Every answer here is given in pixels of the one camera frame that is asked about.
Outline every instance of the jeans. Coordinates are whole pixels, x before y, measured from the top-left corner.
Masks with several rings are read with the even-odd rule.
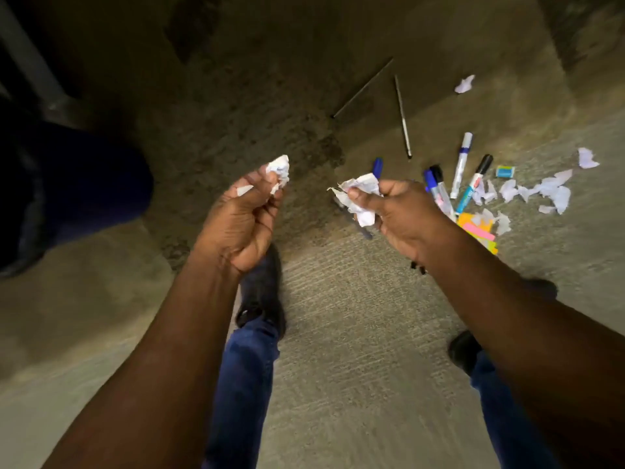
[[[261,318],[233,332],[226,344],[210,437],[202,469],[253,469],[261,445],[277,349],[276,328]],[[488,434],[504,469],[559,467],[485,352],[471,375],[480,394]]]

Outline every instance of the pink sticky note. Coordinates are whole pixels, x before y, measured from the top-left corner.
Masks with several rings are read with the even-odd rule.
[[[495,236],[493,234],[488,233],[485,230],[482,230],[481,228],[479,228],[478,226],[476,226],[473,222],[469,221],[467,223],[465,223],[465,225],[463,225],[463,228],[467,231],[467,232],[471,232],[472,234],[477,235],[478,237],[481,237],[483,239],[486,240],[495,240]]]

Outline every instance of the black shoe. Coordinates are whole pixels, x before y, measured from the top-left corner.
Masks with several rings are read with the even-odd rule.
[[[539,278],[523,279],[523,281],[528,288],[539,292],[544,298],[556,299],[558,297],[558,287],[552,281]],[[471,331],[463,331],[449,343],[447,355],[451,362],[471,376],[481,350],[482,346],[473,337]]]
[[[235,319],[238,327],[262,317],[277,329],[278,339],[285,336],[285,311],[279,298],[281,278],[280,255],[271,244],[262,260],[241,280],[241,307]]]

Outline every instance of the sticky note stack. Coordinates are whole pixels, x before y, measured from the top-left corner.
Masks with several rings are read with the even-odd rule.
[[[499,250],[497,250],[497,244],[495,243],[495,235],[491,234],[493,221],[489,220],[488,223],[486,223],[480,217],[480,224],[476,225],[475,222],[477,221],[474,222],[473,217],[474,217],[473,214],[468,214],[467,212],[463,212],[458,217],[457,224],[460,227],[462,227],[467,234],[473,236],[475,240],[477,240],[478,242],[480,242],[480,244],[485,246],[490,253],[492,253],[493,255],[496,255],[497,252],[499,252]]]

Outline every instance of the black marker cap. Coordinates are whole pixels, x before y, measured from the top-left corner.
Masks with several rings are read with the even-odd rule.
[[[493,156],[490,154],[485,154],[482,160],[479,163],[478,168],[475,170],[476,174],[485,174],[493,163]]]
[[[436,184],[442,182],[442,169],[438,164],[430,166],[430,171],[434,175],[434,179],[436,180]]]

